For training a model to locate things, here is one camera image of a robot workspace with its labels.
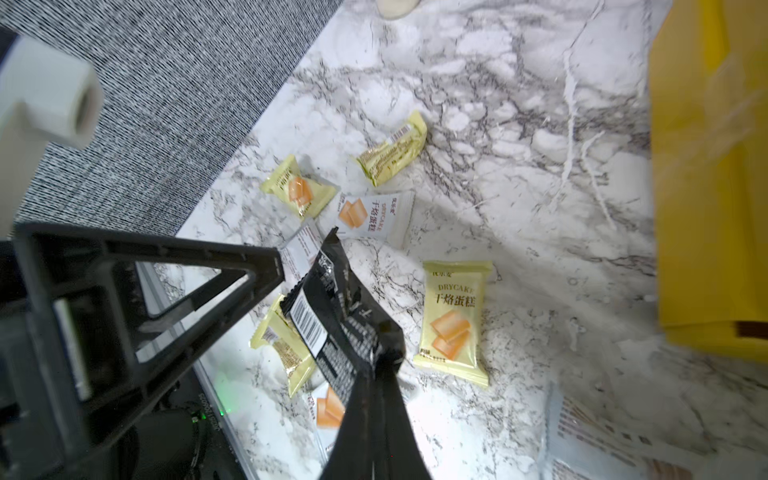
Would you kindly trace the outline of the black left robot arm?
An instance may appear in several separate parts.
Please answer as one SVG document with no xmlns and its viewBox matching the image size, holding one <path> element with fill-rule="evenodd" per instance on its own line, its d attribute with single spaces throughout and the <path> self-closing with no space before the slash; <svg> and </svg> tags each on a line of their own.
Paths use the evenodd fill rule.
<svg viewBox="0 0 768 480">
<path fill-rule="evenodd" d="M 26 223 L 1 244 L 1 475 L 171 479 L 205 426 L 163 396 L 284 279 L 274 248 Z"/>
</svg>

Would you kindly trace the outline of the black cookie packet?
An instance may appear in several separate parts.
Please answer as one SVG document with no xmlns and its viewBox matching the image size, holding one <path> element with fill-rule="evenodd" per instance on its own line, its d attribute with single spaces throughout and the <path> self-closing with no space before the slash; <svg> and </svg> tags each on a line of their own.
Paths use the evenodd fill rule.
<svg viewBox="0 0 768 480">
<path fill-rule="evenodd" d="M 336 229 L 280 310 L 344 406 L 360 377 L 373 378 L 384 368 L 397 371 L 404 361 L 402 328 L 352 270 Z"/>
</svg>

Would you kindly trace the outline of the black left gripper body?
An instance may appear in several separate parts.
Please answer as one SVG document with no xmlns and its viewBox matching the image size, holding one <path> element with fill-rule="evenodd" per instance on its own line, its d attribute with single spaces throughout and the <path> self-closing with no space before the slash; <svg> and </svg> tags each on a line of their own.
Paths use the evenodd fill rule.
<svg viewBox="0 0 768 480">
<path fill-rule="evenodd" d="M 119 474 L 116 246 L 1 244 L 1 471 L 9 479 Z"/>
</svg>

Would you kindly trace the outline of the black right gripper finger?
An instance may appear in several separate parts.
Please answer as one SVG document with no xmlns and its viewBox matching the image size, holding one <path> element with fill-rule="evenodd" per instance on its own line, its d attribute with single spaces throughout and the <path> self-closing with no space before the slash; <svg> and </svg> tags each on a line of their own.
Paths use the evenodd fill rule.
<svg viewBox="0 0 768 480">
<path fill-rule="evenodd" d="M 400 391 L 403 361 L 360 373 L 323 479 L 429 479 Z"/>
</svg>

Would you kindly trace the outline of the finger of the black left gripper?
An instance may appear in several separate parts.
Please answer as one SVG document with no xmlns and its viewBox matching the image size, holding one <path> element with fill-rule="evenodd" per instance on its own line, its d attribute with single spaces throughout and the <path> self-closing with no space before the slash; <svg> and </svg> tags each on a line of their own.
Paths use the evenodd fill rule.
<svg viewBox="0 0 768 480">
<path fill-rule="evenodd" d="M 120 432 L 284 278 L 274 248 L 59 224 L 24 239 L 112 239 L 120 257 Z"/>
</svg>

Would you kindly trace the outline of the yellow plastic drawer cabinet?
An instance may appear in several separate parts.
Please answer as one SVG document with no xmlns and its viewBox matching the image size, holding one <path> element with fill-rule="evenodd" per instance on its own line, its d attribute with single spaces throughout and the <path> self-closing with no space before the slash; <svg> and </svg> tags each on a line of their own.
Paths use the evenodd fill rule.
<svg viewBox="0 0 768 480">
<path fill-rule="evenodd" d="M 649 54 L 659 322 L 767 358 L 767 5 L 677 1 Z"/>
</svg>

